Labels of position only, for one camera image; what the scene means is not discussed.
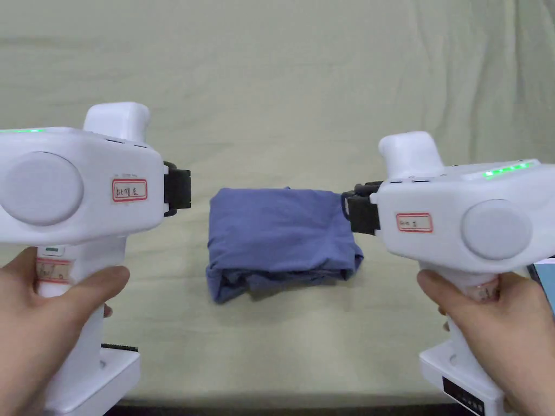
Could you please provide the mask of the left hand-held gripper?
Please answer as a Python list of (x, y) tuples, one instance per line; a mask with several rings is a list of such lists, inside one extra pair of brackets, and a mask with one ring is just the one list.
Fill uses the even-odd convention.
[[(1, 242), (37, 249), (40, 296), (122, 265), (130, 235), (190, 208), (190, 171), (146, 143), (149, 120), (140, 103), (100, 103), (80, 129), (1, 132)], [(104, 415), (139, 382), (138, 350), (103, 343), (104, 320), (86, 322), (40, 415)]]

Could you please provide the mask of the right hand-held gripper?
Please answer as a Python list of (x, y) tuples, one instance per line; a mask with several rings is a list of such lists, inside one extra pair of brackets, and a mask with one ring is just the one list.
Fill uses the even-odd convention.
[[(426, 132), (386, 136), (379, 152), (387, 178), (341, 194), (353, 232), (379, 237), (388, 252), (417, 261), (479, 303), (499, 299), (501, 274), (533, 280), (554, 317), (549, 284), (535, 273), (554, 267), (554, 164), (448, 166)], [(450, 340), (419, 355), (422, 376), (475, 415), (522, 415), (447, 320)]]

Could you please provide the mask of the person's left hand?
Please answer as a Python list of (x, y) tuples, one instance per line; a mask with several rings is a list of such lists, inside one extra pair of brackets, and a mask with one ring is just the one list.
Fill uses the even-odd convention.
[(40, 415), (46, 388), (76, 345), (86, 322), (130, 278), (123, 265), (102, 269), (57, 297), (36, 290), (35, 247), (1, 268), (1, 415)]

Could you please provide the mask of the person's right hand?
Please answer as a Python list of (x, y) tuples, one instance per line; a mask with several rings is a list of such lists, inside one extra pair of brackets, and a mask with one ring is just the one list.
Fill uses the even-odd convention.
[(554, 415), (554, 317), (539, 284), (504, 273), (499, 299), (479, 303), (433, 271), (420, 271), (417, 281), (517, 412)]

